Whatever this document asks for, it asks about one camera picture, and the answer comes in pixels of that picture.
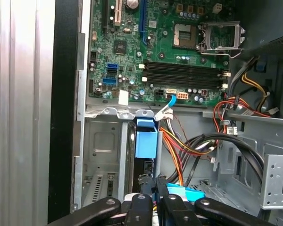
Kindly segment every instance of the grey metal sheet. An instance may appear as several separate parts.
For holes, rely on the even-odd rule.
[[[54,0],[0,0],[0,226],[47,224]]]

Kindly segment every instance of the chip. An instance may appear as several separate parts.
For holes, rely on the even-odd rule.
[[[115,54],[124,55],[127,52],[127,42],[123,40],[115,40],[114,41],[114,49]]]

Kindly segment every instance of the sata port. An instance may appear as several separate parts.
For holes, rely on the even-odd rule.
[[[176,89],[166,89],[166,93],[175,93],[176,94],[177,90]]]

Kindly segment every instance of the blue connector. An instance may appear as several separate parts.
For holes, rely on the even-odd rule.
[[[107,69],[118,69],[118,64],[107,64]]]
[[[116,85],[116,83],[117,83],[116,79],[103,78],[103,84]]]

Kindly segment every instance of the metal bracket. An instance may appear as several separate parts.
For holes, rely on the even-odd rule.
[[[283,209],[283,155],[265,157],[261,207],[266,210]]]
[[[115,107],[106,107],[101,109],[87,108],[85,112],[86,118],[96,118],[98,115],[114,115],[122,120],[133,120],[135,117],[153,118],[154,113],[152,110],[140,109],[131,112],[128,109],[116,109]]]

